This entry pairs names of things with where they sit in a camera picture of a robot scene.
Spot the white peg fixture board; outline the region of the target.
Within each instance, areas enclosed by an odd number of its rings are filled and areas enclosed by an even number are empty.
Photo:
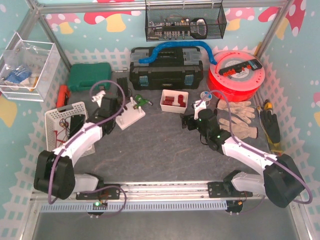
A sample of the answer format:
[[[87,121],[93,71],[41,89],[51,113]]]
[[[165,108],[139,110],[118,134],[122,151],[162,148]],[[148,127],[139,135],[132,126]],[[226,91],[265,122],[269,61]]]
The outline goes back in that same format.
[[[115,122],[122,130],[125,130],[146,115],[140,106],[137,109],[134,108],[136,104],[137,102],[133,97],[130,97],[130,102],[125,105],[126,108],[122,114],[115,118]]]

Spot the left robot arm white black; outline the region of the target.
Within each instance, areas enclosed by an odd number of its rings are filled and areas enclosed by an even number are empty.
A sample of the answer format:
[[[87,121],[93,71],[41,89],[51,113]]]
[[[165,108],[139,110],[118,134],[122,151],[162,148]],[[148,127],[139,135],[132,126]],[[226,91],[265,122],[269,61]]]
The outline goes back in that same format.
[[[73,193],[97,191],[100,178],[91,173],[75,174],[74,167],[89,147],[110,134],[124,106],[117,98],[103,97],[100,107],[67,142],[38,155],[33,187],[47,193],[49,204],[65,200]]]

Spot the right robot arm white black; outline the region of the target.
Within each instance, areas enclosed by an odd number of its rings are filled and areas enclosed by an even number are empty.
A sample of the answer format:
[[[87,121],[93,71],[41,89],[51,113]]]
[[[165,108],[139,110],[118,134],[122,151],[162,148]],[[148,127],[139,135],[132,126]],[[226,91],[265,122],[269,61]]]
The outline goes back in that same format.
[[[285,208],[307,189],[291,156],[264,152],[221,129],[215,111],[202,109],[197,114],[181,114],[180,118],[182,128],[199,132],[202,144],[256,171],[256,174],[237,171],[231,175],[227,180],[227,193],[234,189],[261,194],[277,207]]]

